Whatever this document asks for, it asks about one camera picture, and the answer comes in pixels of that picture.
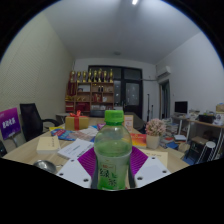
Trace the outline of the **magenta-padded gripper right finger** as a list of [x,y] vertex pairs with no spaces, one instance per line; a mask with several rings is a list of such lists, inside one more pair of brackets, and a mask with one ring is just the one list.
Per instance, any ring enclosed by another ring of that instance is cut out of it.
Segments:
[[170,171],[156,156],[147,156],[138,148],[132,147],[129,165],[131,188],[141,188],[168,175]]

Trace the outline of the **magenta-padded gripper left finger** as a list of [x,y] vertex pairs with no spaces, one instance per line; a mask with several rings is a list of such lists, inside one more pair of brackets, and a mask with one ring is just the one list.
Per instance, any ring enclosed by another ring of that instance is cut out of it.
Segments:
[[84,188],[97,188],[97,161],[94,148],[89,149],[78,159],[70,159],[57,173],[57,176]]

